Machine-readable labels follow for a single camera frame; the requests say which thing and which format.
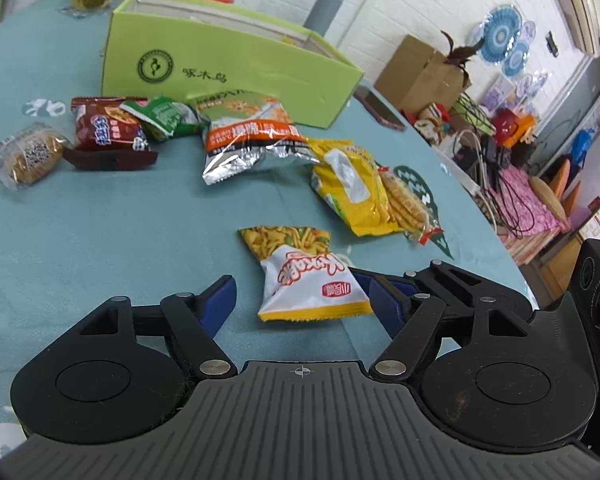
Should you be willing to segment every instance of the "plastic wrapper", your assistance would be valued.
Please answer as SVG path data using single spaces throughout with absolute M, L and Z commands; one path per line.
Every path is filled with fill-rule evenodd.
M 97 152 L 103 150 L 149 149 L 149 143 L 140 121 L 120 109 L 129 98 L 75 97 L 71 110 L 75 116 L 76 150 Z
M 311 186 L 357 236 L 403 231 L 392 218 L 378 166 L 369 152 L 350 140 L 309 139 L 320 160 Z
M 265 273 L 263 321 L 309 321 L 371 314 L 353 274 L 329 252 L 331 235 L 314 227 L 240 230 Z
M 10 189 L 47 176 L 62 158 L 67 139 L 51 126 L 34 123 L 0 142 L 0 181 Z
M 424 245 L 433 234 L 442 231 L 422 200 L 390 168 L 380 167 L 379 174 L 389 199 L 391 215 L 411 238 Z
M 197 98 L 193 104 L 206 121 L 202 177 L 207 184 L 255 168 L 318 162 L 274 97 L 233 90 Z
M 172 137 L 195 135 L 202 130 L 195 111 L 165 96 L 148 101 L 124 101 L 120 109 L 141 121 L 152 137 L 160 142 Z
M 153 164 L 157 153 L 151 151 L 142 124 L 120 108 L 125 100 L 130 99 L 72 99 L 75 143 L 73 149 L 67 150 L 65 158 L 81 170 L 138 170 Z

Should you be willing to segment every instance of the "cardboard box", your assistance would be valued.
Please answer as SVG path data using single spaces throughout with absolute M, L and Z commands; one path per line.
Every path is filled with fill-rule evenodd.
M 447 110 L 471 82 L 464 73 L 445 64 L 446 55 L 414 36 L 406 36 L 374 85 L 398 110 L 418 114 L 431 103 Z
M 245 89 L 277 97 L 300 124 L 327 128 L 363 72 L 319 34 L 212 0 L 125 0 L 109 27 L 103 95 L 183 102 Z

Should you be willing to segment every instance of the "table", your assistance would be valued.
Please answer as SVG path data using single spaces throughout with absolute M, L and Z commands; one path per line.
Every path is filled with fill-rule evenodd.
M 99 95 L 109 15 L 76 20 L 59 12 L 68 5 L 41 0 L 0 25 L 0 139 L 35 120 L 24 112 L 58 114 L 74 96 Z M 72 138 L 68 111 L 42 120 Z M 384 128 L 352 100 L 328 132 L 301 130 L 353 139 L 382 164 L 419 172 L 434 193 L 454 263 L 528 291 L 489 223 L 412 128 Z M 238 228 L 325 228 L 334 252 L 377 272 L 401 274 L 434 258 L 448 260 L 433 244 L 416 246 L 401 234 L 356 238 L 310 189 L 306 167 L 243 174 L 207 187 L 199 138 L 173 140 L 158 150 L 150 170 L 81 173 L 62 161 L 29 189 L 14 193 L 0 183 L 0 453 L 22 438 L 14 433 L 9 401 L 16 372 L 118 294 L 133 304 L 155 304 L 175 292 L 201 292 L 232 274 L 237 306 L 216 341 L 238 369 L 246 360 L 361 360 L 369 366 L 389 343 L 373 315 L 259 321 L 263 273 Z

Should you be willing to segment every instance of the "box logo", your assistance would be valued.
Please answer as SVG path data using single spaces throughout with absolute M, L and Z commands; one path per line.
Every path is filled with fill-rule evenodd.
M 150 50 L 138 61 L 138 75 L 148 83 L 161 83 L 173 72 L 173 58 L 163 50 Z

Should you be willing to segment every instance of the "chinese characters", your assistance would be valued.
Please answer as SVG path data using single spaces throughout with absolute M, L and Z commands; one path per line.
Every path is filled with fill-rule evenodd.
M 182 73 L 186 77 L 197 77 L 200 79 L 211 79 L 214 81 L 219 81 L 221 83 L 226 83 L 226 75 L 222 72 L 217 72 L 216 75 L 208 72 L 207 70 L 197 70 L 195 68 L 183 68 Z

